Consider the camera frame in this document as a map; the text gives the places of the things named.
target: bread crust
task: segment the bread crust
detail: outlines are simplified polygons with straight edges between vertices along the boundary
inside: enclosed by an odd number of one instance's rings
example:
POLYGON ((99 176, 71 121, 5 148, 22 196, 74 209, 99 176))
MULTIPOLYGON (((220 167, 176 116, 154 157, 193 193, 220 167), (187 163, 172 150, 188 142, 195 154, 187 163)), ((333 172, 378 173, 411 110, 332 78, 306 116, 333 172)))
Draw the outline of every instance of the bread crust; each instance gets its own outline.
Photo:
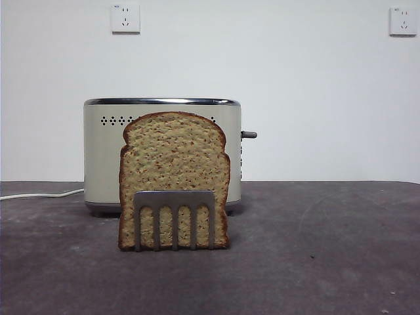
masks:
MULTIPOLYGON (((224 135, 223 130, 216 123, 214 123, 210 119, 207 119, 207 118, 205 118, 203 116, 196 115, 196 114, 193 114, 193 113, 188 113, 188 112, 168 111, 168 112, 156 112, 156 113, 151 113, 151 114, 146 114, 146 115, 140 116, 140 117, 132 120, 132 122, 130 122, 124 128, 123 138, 124 138, 124 141, 125 141, 125 145, 122 147, 122 149, 120 151, 120 155, 119 155, 120 156, 120 164, 119 164, 118 181, 119 181, 120 187, 121 187, 121 183, 122 183, 122 180, 123 180, 122 179, 122 177, 123 177, 123 157, 124 157, 124 154, 130 148, 130 146, 129 146, 129 135, 128 135, 129 132, 133 130, 133 128, 135 127, 136 123, 138 123, 139 121, 146 120, 148 118, 153 118, 153 117, 161 116, 163 114, 182 114, 182 115, 185 115, 185 116, 191 116, 191 117, 194 117, 194 118, 198 118, 198 119, 202 119, 204 121, 207 121, 207 122, 209 122, 210 124, 212 124, 215 127, 215 129, 217 130, 218 134, 220 135, 220 137, 222 139, 222 145, 221 145, 222 146, 222 150, 223 150, 223 153, 222 154, 223 154, 226 162, 229 165, 228 181, 226 183, 226 185, 228 186, 229 185, 229 182, 230 182, 230 158, 229 158, 228 154, 224 151, 224 149, 226 147, 226 136, 224 135)), ((226 201, 228 199, 228 189, 226 188, 224 191, 225 191, 225 194, 223 196, 222 210, 224 211, 224 213, 226 213, 225 206, 226 206, 226 201)), ((123 235, 122 234, 123 234, 123 225, 124 225, 124 222, 121 219, 121 217, 123 216, 124 209, 126 208, 127 205, 126 205, 125 200, 124 200, 124 198, 122 196, 122 189, 119 189, 119 202, 120 202, 120 205, 121 205, 121 216, 120 216, 120 220, 119 220, 118 247, 122 251, 132 251, 134 249, 134 246, 124 246, 123 245, 123 235)), ((221 224, 222 224, 222 232, 223 232, 223 234, 225 236, 224 237, 224 243, 223 244, 215 244, 215 246, 214 246, 215 248, 227 248, 230 245, 230 240, 229 240, 229 237, 227 235, 228 221, 227 221, 226 214, 224 214, 222 216, 221 224)), ((161 246, 160 248, 161 249, 171 248, 171 246, 161 246)), ((197 245, 197 248, 207 248, 207 246, 197 245)))

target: whole grain bread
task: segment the whole grain bread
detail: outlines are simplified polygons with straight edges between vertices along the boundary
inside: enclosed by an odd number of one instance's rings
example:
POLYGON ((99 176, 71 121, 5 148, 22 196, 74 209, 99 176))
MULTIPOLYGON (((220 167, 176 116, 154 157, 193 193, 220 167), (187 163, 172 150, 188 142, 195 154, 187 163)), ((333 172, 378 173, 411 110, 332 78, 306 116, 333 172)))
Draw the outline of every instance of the whole grain bread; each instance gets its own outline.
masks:
MULTIPOLYGON (((123 132, 119 167, 118 246, 135 246, 133 196, 143 190, 212 190, 215 195, 215 248, 227 247, 227 218, 224 212, 230 180, 230 160, 224 152, 226 137, 211 120, 185 112, 159 112, 132 121, 123 132)), ((160 247, 171 247, 172 214, 159 212, 160 247)), ((153 248, 153 216, 150 208, 140 212, 140 242, 153 248)), ((209 211, 198 209, 197 247, 206 248, 209 211)), ((190 210, 178 213, 178 245, 190 246, 190 210)))

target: toaster lever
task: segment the toaster lever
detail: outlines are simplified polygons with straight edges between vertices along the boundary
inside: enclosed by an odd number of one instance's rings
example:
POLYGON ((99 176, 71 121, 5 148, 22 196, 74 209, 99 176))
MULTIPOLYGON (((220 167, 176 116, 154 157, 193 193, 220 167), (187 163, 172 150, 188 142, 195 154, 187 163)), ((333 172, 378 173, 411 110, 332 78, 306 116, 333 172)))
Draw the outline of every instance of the toaster lever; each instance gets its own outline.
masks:
POLYGON ((255 139, 257 137, 257 133, 254 131, 242 131, 241 132, 242 138, 252 138, 255 139))

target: toaster vent holes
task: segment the toaster vent holes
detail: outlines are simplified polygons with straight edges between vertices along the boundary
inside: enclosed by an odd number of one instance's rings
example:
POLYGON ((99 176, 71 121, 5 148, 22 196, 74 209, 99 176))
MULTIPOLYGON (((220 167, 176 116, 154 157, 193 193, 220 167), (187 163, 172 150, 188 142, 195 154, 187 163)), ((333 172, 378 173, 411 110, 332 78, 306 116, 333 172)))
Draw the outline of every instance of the toaster vent holes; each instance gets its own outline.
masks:
POLYGON ((132 122, 134 119, 132 116, 111 116, 109 119, 107 119, 106 116, 100 117, 100 123, 102 126, 106 126, 109 122, 112 126, 120 124, 121 126, 124 126, 126 123, 132 122))

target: toaster base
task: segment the toaster base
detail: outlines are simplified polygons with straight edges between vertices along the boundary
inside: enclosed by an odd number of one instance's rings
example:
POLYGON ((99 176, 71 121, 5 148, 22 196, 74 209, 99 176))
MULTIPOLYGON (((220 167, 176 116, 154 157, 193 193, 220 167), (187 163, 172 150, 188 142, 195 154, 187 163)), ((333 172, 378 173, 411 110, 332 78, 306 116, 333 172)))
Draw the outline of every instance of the toaster base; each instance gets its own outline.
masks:
MULTIPOLYGON (((241 199, 226 202, 226 213, 231 215, 233 211, 237 210, 240 206, 241 199)), ((91 210, 94 217, 101 217, 108 213, 121 213, 121 206, 119 203, 99 203, 85 201, 85 205, 91 210)))

